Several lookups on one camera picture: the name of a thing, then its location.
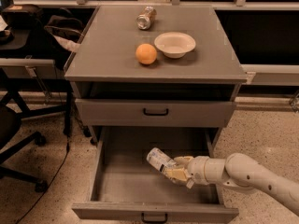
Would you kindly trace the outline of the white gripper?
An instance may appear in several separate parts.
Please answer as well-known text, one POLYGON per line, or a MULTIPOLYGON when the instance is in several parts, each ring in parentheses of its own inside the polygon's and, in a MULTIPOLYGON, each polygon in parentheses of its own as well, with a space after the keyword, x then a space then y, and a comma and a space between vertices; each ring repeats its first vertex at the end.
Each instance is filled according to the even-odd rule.
POLYGON ((181 166, 187 166, 185 168, 167 168, 164 174, 173 183, 180 185, 207 185, 205 176, 205 166, 208 160, 208 156, 179 156, 175 157, 174 161, 181 166))

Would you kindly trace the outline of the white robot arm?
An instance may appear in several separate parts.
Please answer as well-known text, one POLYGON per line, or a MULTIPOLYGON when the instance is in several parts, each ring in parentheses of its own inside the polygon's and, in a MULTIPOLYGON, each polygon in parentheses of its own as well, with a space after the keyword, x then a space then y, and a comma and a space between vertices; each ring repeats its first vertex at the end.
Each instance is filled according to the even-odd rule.
POLYGON ((234 153, 226 159, 176 157, 170 167, 164 167, 163 174, 189 189, 194 184, 218 184, 234 190, 257 189, 299 215, 299 184, 271 172, 245 154, 234 153))

